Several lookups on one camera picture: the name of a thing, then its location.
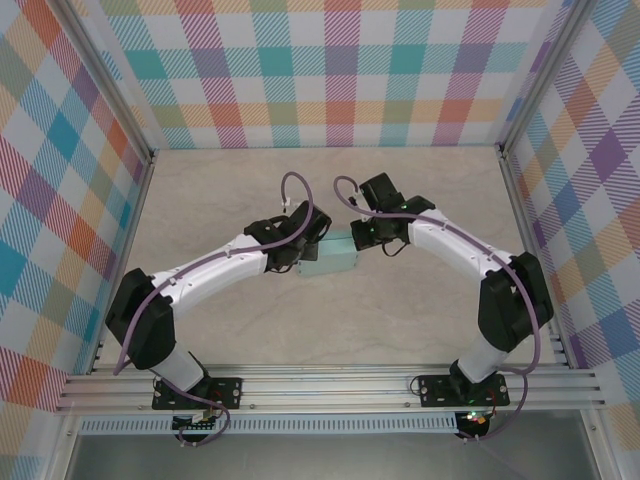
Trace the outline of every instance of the beige floor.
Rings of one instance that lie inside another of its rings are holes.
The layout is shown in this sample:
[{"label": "beige floor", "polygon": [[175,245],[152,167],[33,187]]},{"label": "beige floor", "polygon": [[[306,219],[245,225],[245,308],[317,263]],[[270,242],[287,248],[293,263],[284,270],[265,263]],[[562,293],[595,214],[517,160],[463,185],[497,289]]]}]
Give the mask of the beige floor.
[{"label": "beige floor", "polygon": [[[158,160],[128,268],[181,265],[278,214],[280,178],[290,169],[309,180],[333,228],[355,218],[335,198],[333,178],[364,181],[386,171],[405,196],[423,195],[480,238],[522,251],[489,147],[170,151]],[[304,199],[295,179],[289,192]],[[176,331],[205,363],[450,363],[478,332],[477,301],[477,285],[424,250],[396,258],[370,250],[346,273],[236,284]],[[543,339],[542,359],[553,362],[546,329]],[[531,347],[521,345],[510,361],[528,362]],[[113,363],[118,351],[109,337],[101,361]]]}]

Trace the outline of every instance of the black mounting plate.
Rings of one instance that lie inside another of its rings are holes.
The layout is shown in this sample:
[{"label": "black mounting plate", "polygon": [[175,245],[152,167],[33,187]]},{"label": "black mounting plate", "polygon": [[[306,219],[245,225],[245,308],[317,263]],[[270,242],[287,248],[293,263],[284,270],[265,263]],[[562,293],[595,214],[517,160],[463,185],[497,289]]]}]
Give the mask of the black mounting plate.
[{"label": "black mounting plate", "polygon": [[[242,379],[241,378],[207,378],[203,383],[201,380],[196,387],[197,392],[189,391],[192,395],[201,398],[209,398],[214,402],[222,402],[222,405],[229,410],[240,408],[242,399]],[[153,383],[153,410],[206,410],[207,406],[202,402],[197,402],[183,397],[171,390],[162,380]]]},{"label": "black mounting plate", "polygon": [[494,374],[484,380],[483,388],[478,390],[477,395],[472,395],[467,403],[460,400],[449,383],[449,378],[450,375],[418,376],[413,389],[420,394],[420,405],[422,407],[492,407],[494,400],[489,391],[495,395],[496,406],[506,407],[510,403],[507,384],[504,376],[500,374]]}]

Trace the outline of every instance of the colorful checkered backdrop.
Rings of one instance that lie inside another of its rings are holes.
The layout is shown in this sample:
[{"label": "colorful checkered backdrop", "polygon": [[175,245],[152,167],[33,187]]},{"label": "colorful checkered backdrop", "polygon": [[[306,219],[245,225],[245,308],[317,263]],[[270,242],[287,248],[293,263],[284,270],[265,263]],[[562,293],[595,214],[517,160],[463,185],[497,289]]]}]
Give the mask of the colorful checkered backdrop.
[{"label": "colorful checkered backdrop", "polygon": [[640,467],[640,0],[600,0],[514,153],[573,350]]},{"label": "colorful checkered backdrop", "polygon": [[86,361],[143,163],[44,0],[0,2],[0,478],[51,447]]},{"label": "colorful checkered backdrop", "polygon": [[561,2],[74,0],[169,148],[491,144]]}]

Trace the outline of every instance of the gray floor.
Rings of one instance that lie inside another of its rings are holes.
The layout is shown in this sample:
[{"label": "gray floor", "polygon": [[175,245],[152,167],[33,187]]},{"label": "gray floor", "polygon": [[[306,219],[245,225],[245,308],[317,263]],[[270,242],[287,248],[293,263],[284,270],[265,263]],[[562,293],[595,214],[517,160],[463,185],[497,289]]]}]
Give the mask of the gray floor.
[{"label": "gray floor", "polygon": [[[288,170],[309,180],[334,229],[356,216],[335,198],[333,178],[362,182],[386,171],[405,196],[423,195],[480,238],[522,251],[490,147],[170,151],[158,160],[128,268],[181,265],[279,214]],[[295,179],[288,192],[304,199]],[[370,250],[346,273],[236,284],[194,308],[176,331],[205,363],[450,363],[477,334],[477,301],[477,285],[424,250],[396,258]],[[553,362],[543,334],[542,361]],[[510,361],[528,362],[531,347]],[[113,363],[118,351],[109,337],[101,362]]]},{"label": "gray floor", "polygon": [[171,436],[79,439],[68,480],[591,480],[577,412],[528,412],[486,444],[451,434],[225,435],[198,449]]}]

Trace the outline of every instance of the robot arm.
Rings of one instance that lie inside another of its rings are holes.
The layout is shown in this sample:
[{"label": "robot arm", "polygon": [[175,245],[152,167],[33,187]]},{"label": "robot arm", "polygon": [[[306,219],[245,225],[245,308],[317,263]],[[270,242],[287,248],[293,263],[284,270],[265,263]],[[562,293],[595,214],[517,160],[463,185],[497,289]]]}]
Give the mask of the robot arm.
[{"label": "robot arm", "polygon": [[[372,212],[408,213],[432,221],[371,216],[352,222],[351,230],[358,250],[400,239],[435,253],[478,282],[480,335],[451,365],[450,383],[462,401],[469,400],[474,392],[484,393],[485,389],[481,388],[483,382],[494,375],[509,353],[532,333],[531,319],[522,295],[497,260],[515,271],[525,286],[541,327],[553,316],[553,308],[540,263],[529,253],[516,257],[482,242],[449,221],[433,203],[422,197],[405,200],[385,173],[364,182],[360,191]],[[356,204],[354,198],[349,200],[352,205]]]},{"label": "robot arm", "polygon": [[[240,280],[270,271],[283,271],[299,260],[315,260],[317,244],[331,225],[331,219],[313,207],[311,221],[289,243],[277,248],[269,245],[286,239],[303,225],[309,203],[303,202],[291,216],[281,215],[260,220],[244,229],[243,234],[207,255],[185,265],[147,276],[141,269],[128,272],[122,279],[106,324],[123,345],[136,310],[148,295],[167,279],[169,286],[155,296],[142,312],[127,350],[131,362],[140,370],[151,370],[184,392],[210,398],[206,370],[184,347],[176,343],[174,321],[205,298]],[[243,249],[247,253],[229,255]],[[219,254],[208,262],[203,259]],[[190,269],[195,264],[200,266]]]}]

